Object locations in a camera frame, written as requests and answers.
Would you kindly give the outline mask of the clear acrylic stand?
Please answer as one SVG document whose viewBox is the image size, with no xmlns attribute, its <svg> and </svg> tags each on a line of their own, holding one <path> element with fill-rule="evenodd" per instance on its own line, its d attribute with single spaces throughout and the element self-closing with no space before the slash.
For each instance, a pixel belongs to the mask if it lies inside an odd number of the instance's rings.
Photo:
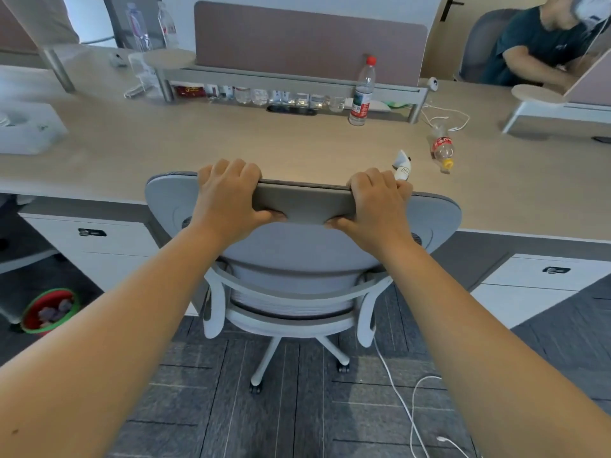
<svg viewBox="0 0 611 458">
<path fill-rule="evenodd" d="M 124 98 L 136 99 L 147 97 L 151 99 L 162 99 L 163 95 L 158 76 L 155 70 L 144 61 L 143 53 L 130 53 L 128 55 L 128 61 L 139 84 L 124 92 Z"/>
</svg>

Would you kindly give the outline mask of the red-capped clear water bottle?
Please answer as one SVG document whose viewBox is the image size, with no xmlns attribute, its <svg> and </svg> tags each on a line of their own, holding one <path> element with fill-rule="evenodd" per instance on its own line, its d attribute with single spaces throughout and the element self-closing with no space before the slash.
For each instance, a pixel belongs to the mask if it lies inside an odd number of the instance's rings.
<svg viewBox="0 0 611 458">
<path fill-rule="evenodd" d="M 376 63 L 377 58 L 373 55 L 369 55 L 365 61 L 365 65 L 359 73 L 353 95 L 353 104 L 348 118 L 348 122 L 353 126 L 360 127 L 366 122 L 371 97 L 375 91 Z"/>
</svg>

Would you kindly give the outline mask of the black desk power outlet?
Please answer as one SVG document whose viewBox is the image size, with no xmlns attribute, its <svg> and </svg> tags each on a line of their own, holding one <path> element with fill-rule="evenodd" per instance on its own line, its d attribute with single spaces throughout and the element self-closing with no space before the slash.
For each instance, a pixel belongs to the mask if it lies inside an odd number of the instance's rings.
<svg viewBox="0 0 611 458">
<path fill-rule="evenodd" d="M 266 111 L 281 115 L 317 116 L 318 114 L 316 109 L 310 107 L 285 106 L 281 104 L 270 104 L 266 107 Z"/>
</svg>

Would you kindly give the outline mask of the dark grey office chair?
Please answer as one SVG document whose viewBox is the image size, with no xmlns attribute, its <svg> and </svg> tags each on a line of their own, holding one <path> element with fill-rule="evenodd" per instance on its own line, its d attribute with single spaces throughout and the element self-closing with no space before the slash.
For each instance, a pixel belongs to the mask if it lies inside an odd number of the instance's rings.
<svg viewBox="0 0 611 458">
<path fill-rule="evenodd" d="M 499 36 L 520 11 L 519 8 L 493 10 L 485 13 L 476 21 L 467 37 L 460 66 L 453 76 L 454 81 L 480 82 L 480 77 Z"/>
</svg>

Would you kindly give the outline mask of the clear plastic water bottle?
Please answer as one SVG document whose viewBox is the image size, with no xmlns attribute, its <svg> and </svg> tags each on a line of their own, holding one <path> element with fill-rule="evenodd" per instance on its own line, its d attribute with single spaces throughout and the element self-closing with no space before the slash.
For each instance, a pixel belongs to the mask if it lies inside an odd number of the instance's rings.
<svg viewBox="0 0 611 458">
<path fill-rule="evenodd" d="M 137 50 L 139 52 L 149 51 L 151 47 L 149 31 L 141 10 L 138 9 L 134 2 L 128 2 L 126 5 L 126 15 Z"/>
</svg>

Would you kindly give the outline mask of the grey metal divider leg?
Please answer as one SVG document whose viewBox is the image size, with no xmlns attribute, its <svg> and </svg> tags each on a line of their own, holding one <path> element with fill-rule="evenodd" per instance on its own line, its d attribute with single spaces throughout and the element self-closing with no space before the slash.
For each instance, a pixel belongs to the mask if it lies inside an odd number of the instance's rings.
<svg viewBox="0 0 611 458">
<path fill-rule="evenodd" d="M 51 46 L 44 46 L 39 49 L 39 56 L 42 59 L 45 66 L 53 72 L 58 82 L 66 93 L 73 93 L 76 91 L 72 80 L 70 79 L 64 64 L 61 62 L 55 48 Z"/>
</svg>

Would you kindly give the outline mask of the white cardboard box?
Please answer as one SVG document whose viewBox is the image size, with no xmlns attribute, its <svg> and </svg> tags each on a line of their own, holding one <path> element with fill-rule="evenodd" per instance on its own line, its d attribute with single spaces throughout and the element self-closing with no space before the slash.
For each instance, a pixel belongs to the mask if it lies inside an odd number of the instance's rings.
<svg viewBox="0 0 611 458">
<path fill-rule="evenodd" d="M 67 135 L 50 104 L 0 100 L 0 154 L 34 156 Z"/>
</svg>

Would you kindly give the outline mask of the row of clear bottles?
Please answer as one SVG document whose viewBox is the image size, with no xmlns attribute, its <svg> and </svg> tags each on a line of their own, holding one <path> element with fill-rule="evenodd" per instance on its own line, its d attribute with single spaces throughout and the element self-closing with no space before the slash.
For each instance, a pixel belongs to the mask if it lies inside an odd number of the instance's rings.
<svg viewBox="0 0 611 458">
<path fill-rule="evenodd" d="M 281 104 L 285 106 L 310 107 L 316 109 L 318 113 L 328 111 L 340 114 L 346 107 L 352 105 L 351 99 L 339 97 L 332 98 L 318 94 L 293 93 L 278 90 L 268 91 L 212 84 L 206 84 L 203 87 L 206 91 L 206 99 L 210 102 L 257 107 L 265 110 L 270 104 Z"/>
</svg>

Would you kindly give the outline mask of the person's left forearm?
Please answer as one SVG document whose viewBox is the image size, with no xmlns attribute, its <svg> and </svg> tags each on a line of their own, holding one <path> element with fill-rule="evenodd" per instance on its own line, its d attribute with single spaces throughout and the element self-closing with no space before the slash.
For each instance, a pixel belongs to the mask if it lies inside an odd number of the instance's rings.
<svg viewBox="0 0 611 458">
<path fill-rule="evenodd" d="M 104 458 L 205 271 L 235 239 L 196 225 L 0 367 L 0 458 Z"/>
</svg>

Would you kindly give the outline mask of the grey metal desk shelf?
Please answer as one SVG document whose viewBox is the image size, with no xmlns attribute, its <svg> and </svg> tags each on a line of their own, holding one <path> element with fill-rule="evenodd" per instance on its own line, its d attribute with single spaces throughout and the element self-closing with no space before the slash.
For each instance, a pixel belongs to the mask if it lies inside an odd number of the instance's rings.
<svg viewBox="0 0 611 458">
<path fill-rule="evenodd" d="M 267 91 L 320 94 L 338 98 L 352 98 L 356 87 L 360 84 L 359 81 L 260 73 L 256 71 L 194 65 L 178 69 L 154 66 L 154 69 L 159 78 L 169 82 L 230 85 Z M 426 86 L 375 84 L 371 99 L 374 101 L 392 101 L 410 105 L 411 110 L 408 114 L 407 122 L 416 124 L 429 91 L 429 88 Z"/>
</svg>

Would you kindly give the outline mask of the grey mesh office chair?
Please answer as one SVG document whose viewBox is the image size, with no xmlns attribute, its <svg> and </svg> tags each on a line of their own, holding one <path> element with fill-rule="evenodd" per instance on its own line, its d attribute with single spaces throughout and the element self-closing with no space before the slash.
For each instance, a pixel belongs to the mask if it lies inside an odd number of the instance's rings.
<svg viewBox="0 0 611 458">
<path fill-rule="evenodd" d="M 375 304 L 392 284 L 384 267 L 338 230 L 331 218 L 355 215 L 347 186 L 261 180 L 253 208 L 281 212 L 285 222 L 256 229 L 220 253 L 200 281 L 193 303 L 201 303 L 204 334 L 216 338 L 225 321 L 271 337 L 250 379 L 259 393 L 281 339 L 316 339 L 349 371 L 349 357 L 329 336 L 355 330 L 370 347 L 376 331 Z"/>
</svg>

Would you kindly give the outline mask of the mauve desk divider panel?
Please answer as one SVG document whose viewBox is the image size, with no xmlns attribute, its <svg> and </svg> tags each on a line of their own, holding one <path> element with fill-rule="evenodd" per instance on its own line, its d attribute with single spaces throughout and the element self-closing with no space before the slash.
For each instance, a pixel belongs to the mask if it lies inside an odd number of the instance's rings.
<svg viewBox="0 0 611 458">
<path fill-rule="evenodd" d="M 200 0 L 196 64 L 352 81 L 368 57 L 376 82 L 416 87 L 428 30 L 421 24 Z"/>
</svg>

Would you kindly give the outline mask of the person's right hand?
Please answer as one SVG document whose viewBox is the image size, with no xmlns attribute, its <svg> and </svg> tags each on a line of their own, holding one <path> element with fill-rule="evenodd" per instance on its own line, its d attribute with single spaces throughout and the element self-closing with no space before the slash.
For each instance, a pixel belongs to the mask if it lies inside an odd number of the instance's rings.
<svg viewBox="0 0 611 458">
<path fill-rule="evenodd" d="M 357 230 L 343 233 L 385 263 L 412 241 L 406 210 L 413 186 L 408 181 L 397 181 L 397 190 L 373 190 L 365 188 L 368 181 L 365 171 L 357 172 L 348 181 L 355 215 L 344 217 L 354 220 Z"/>
</svg>

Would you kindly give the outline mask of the person's right forearm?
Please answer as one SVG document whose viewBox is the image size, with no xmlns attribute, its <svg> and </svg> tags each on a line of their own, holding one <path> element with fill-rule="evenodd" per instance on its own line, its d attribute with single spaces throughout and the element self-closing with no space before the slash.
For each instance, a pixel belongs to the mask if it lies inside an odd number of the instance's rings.
<svg viewBox="0 0 611 458">
<path fill-rule="evenodd" d="M 380 247 L 484 458 L 611 458 L 611 416 L 416 245 Z"/>
</svg>

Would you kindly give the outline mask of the pink divider with white foot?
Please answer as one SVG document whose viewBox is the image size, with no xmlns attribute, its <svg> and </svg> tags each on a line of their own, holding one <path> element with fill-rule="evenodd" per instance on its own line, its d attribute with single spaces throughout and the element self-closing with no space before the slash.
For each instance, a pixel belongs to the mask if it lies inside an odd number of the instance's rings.
<svg viewBox="0 0 611 458">
<path fill-rule="evenodd" d="M 611 48 L 564 94 L 545 87 L 517 85 L 519 105 L 505 123 L 507 134 L 521 116 L 611 124 Z"/>
</svg>

